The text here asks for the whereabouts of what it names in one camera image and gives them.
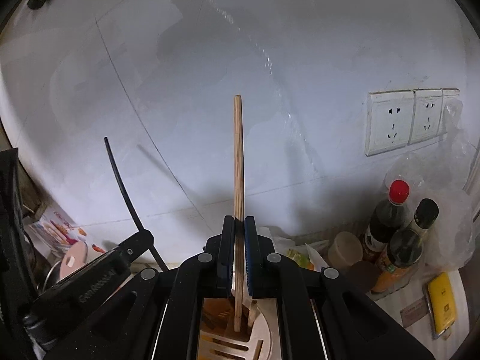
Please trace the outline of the light wood chopstick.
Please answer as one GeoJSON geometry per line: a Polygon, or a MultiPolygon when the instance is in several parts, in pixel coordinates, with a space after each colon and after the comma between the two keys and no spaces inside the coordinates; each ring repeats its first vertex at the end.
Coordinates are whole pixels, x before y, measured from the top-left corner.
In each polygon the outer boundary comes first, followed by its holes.
{"type": "Polygon", "coordinates": [[[244,294],[245,251],[244,251],[244,158],[243,158],[243,128],[242,128],[242,96],[233,98],[233,217],[235,218],[234,247],[234,324],[235,332],[242,327],[242,302],[244,294]]]}
{"type": "Polygon", "coordinates": [[[247,327],[253,328],[254,323],[256,322],[256,318],[258,317],[260,310],[258,308],[257,300],[252,300],[249,306],[249,313],[247,318],[247,327]]]}

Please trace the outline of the black chopstick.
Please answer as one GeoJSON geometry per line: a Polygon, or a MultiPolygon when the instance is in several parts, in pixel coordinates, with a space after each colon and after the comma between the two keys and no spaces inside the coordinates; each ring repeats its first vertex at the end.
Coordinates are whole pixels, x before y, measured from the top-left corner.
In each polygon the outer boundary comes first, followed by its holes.
{"type": "MultiPolygon", "coordinates": [[[[148,231],[144,226],[143,226],[143,223],[142,221],[140,220],[140,217],[139,215],[137,214],[137,211],[135,210],[135,207],[134,207],[134,204],[132,203],[132,200],[130,199],[129,195],[128,195],[128,191],[125,187],[125,184],[121,178],[121,175],[120,175],[120,171],[118,169],[118,166],[116,164],[116,160],[115,160],[115,157],[114,157],[114,154],[112,152],[112,147],[110,145],[110,142],[108,140],[108,137],[105,136],[103,138],[103,142],[104,142],[104,145],[105,145],[105,148],[106,148],[106,153],[107,153],[107,156],[108,156],[108,159],[109,159],[109,162],[111,164],[111,167],[112,167],[112,171],[113,171],[113,174],[114,174],[114,177],[115,177],[115,180],[116,180],[116,183],[118,185],[118,188],[120,190],[120,194],[124,200],[124,203],[127,207],[127,210],[128,212],[130,213],[130,216],[137,228],[137,230],[140,232],[140,233],[149,233],[151,236],[151,232],[148,231]]],[[[158,264],[160,270],[162,272],[167,272],[169,270],[167,264],[165,263],[165,261],[162,259],[162,257],[160,256],[160,253],[158,252],[158,250],[156,249],[155,245],[154,245],[154,242],[155,240],[152,240],[151,241],[151,246],[149,247],[149,251],[151,252],[153,258],[154,258],[154,261],[156,261],[156,263],[158,264]]]]}

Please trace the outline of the white pink electric kettle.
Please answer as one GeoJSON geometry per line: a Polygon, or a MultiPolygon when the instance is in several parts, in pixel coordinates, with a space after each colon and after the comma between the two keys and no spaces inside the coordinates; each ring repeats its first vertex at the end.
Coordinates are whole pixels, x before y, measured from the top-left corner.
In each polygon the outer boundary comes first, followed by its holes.
{"type": "Polygon", "coordinates": [[[58,280],[62,281],[104,253],[105,250],[96,244],[77,241],[70,246],[59,265],[58,280]]]}

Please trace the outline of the red cap soy sauce bottle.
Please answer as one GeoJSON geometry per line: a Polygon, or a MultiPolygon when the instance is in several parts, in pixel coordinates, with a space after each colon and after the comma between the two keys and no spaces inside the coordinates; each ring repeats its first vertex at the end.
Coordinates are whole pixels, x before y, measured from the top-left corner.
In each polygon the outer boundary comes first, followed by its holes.
{"type": "Polygon", "coordinates": [[[391,237],[404,227],[408,216],[405,203],[409,193],[410,188],[406,181],[394,180],[387,198],[376,205],[368,227],[360,237],[364,261],[375,263],[391,237]]]}

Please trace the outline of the brown small card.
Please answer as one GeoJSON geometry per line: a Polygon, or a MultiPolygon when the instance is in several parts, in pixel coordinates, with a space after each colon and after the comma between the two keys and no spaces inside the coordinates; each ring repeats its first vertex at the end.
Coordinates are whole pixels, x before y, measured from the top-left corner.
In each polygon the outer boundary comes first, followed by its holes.
{"type": "Polygon", "coordinates": [[[400,311],[402,326],[408,328],[424,318],[427,314],[429,314],[427,302],[424,298],[420,298],[400,311]]]}

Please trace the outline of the black cap vinegar bottle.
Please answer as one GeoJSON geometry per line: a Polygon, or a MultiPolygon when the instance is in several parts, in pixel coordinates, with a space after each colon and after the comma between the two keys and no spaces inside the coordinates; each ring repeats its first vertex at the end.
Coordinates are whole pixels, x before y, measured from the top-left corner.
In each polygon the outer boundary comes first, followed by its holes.
{"type": "Polygon", "coordinates": [[[423,198],[415,211],[412,222],[408,226],[412,233],[408,239],[408,246],[421,244],[438,216],[439,206],[437,202],[427,197],[423,198]]]}

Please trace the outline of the yellow power bank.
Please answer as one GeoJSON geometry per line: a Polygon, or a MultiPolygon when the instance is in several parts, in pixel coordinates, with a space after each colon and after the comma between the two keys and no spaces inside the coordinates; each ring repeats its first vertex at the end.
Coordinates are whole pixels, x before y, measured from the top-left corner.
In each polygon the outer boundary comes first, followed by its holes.
{"type": "Polygon", "coordinates": [[[447,272],[430,280],[425,286],[434,340],[444,336],[456,322],[456,303],[452,284],[447,272]]]}

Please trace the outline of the striped cat table cloth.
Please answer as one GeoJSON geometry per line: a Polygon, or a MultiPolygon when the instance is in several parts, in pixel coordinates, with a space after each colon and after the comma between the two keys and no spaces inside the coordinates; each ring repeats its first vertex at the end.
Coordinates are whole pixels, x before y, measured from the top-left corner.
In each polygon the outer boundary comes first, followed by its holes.
{"type": "Polygon", "coordinates": [[[372,295],[372,299],[422,343],[436,359],[450,359],[470,333],[470,317],[465,287],[458,270],[447,273],[456,305],[456,319],[447,330],[437,335],[427,292],[433,275],[411,277],[405,286],[372,295]]]}

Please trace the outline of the left white wall socket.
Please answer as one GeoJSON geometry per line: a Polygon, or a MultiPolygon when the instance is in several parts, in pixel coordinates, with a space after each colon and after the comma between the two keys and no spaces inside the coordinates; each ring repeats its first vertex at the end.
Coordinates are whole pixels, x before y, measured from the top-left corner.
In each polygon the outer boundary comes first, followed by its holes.
{"type": "Polygon", "coordinates": [[[403,148],[413,121],[414,92],[376,92],[368,95],[366,156],[403,148]]]}

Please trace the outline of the white wall socket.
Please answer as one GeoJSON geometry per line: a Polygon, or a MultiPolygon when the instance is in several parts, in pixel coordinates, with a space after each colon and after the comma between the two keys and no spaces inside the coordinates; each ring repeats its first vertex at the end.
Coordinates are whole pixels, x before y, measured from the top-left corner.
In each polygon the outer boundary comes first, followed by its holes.
{"type": "Polygon", "coordinates": [[[414,92],[376,92],[368,95],[366,156],[403,148],[413,121],[414,92]]]}
{"type": "Polygon", "coordinates": [[[441,89],[418,89],[414,91],[415,102],[409,144],[434,138],[440,125],[443,110],[441,89]]]}

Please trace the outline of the middle white wall socket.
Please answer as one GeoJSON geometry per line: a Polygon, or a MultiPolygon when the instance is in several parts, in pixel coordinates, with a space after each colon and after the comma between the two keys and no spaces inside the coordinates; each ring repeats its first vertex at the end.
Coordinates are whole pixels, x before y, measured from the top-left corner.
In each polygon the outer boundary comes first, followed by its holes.
{"type": "Polygon", "coordinates": [[[440,125],[443,110],[441,89],[418,89],[414,91],[415,102],[409,144],[434,138],[440,125]]]}

